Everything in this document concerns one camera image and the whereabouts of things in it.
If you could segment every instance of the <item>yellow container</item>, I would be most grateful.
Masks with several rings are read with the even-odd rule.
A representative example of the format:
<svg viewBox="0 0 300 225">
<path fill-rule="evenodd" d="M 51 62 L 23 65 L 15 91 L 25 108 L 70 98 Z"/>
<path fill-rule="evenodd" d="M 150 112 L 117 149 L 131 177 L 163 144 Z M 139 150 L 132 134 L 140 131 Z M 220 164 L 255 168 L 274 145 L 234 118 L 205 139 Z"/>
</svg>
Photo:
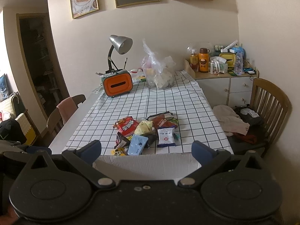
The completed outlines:
<svg viewBox="0 0 300 225">
<path fill-rule="evenodd" d="M 227 61 L 228 67 L 234 67 L 234 62 L 236 60 L 236 55 L 233 53 L 220 53 L 219 57 L 230 59 Z"/>
</svg>

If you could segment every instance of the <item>white cabinet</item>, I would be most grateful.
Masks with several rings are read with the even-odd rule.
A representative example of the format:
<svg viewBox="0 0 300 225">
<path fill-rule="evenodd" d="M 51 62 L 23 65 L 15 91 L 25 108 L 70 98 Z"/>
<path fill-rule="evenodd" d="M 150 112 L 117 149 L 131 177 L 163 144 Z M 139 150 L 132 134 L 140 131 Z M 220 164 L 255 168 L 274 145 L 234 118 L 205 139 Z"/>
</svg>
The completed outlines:
<svg viewBox="0 0 300 225">
<path fill-rule="evenodd" d="M 200 79 L 196 81 L 212 108 L 227 104 L 230 78 Z"/>
<path fill-rule="evenodd" d="M 256 77 L 226 77 L 196 80 L 208 103 L 239 107 L 250 104 L 253 79 Z"/>
<path fill-rule="evenodd" d="M 250 99 L 251 99 L 251 91 L 229 93 L 228 106 L 239 107 L 246 104 L 250 104 Z"/>
<path fill-rule="evenodd" d="M 230 93 L 252 91 L 253 77 L 232 77 Z"/>
</svg>

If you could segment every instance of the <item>pen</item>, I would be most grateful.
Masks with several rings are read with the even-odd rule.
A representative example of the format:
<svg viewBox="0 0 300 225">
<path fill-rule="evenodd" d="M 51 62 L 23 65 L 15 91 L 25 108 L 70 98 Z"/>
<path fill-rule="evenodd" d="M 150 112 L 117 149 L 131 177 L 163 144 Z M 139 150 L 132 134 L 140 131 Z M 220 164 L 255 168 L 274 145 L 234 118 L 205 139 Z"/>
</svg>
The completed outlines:
<svg viewBox="0 0 300 225">
<path fill-rule="evenodd" d="M 126 67 L 127 59 L 128 59 L 128 58 L 126 58 L 126 61 L 125 61 L 125 64 L 124 64 L 124 68 L 123 68 L 123 69 L 125 69 L 125 67 Z"/>
</svg>

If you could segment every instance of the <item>silver lamp shade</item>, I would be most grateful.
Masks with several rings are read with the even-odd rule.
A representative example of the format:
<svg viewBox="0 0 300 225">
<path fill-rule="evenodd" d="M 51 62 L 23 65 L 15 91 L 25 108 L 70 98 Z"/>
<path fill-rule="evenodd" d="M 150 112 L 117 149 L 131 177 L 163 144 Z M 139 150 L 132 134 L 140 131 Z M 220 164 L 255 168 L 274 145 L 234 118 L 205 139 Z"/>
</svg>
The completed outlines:
<svg viewBox="0 0 300 225">
<path fill-rule="evenodd" d="M 114 46 L 115 50 L 121 55 L 129 52 L 133 43 L 131 38 L 125 36 L 111 35 L 109 40 Z"/>
</svg>

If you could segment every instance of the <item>cardboard box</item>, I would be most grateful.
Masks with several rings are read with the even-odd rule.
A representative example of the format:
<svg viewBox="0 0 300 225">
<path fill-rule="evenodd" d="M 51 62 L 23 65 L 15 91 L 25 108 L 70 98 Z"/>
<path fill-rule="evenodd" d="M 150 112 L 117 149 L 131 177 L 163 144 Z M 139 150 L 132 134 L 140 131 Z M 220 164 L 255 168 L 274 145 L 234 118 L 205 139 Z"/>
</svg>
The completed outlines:
<svg viewBox="0 0 300 225">
<path fill-rule="evenodd" d="M 120 180 L 170 180 L 177 183 L 201 167 L 191 153 L 168 153 L 140 156 L 100 156 L 93 167 Z"/>
</svg>

